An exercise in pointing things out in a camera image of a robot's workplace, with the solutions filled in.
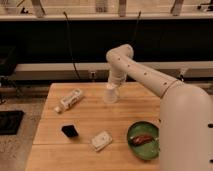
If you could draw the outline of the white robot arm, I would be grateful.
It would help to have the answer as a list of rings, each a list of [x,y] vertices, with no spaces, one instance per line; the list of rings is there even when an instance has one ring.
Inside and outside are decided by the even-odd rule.
[[[127,76],[160,101],[159,171],[213,171],[213,101],[202,88],[139,64],[133,48],[109,50],[108,81],[119,86]]]

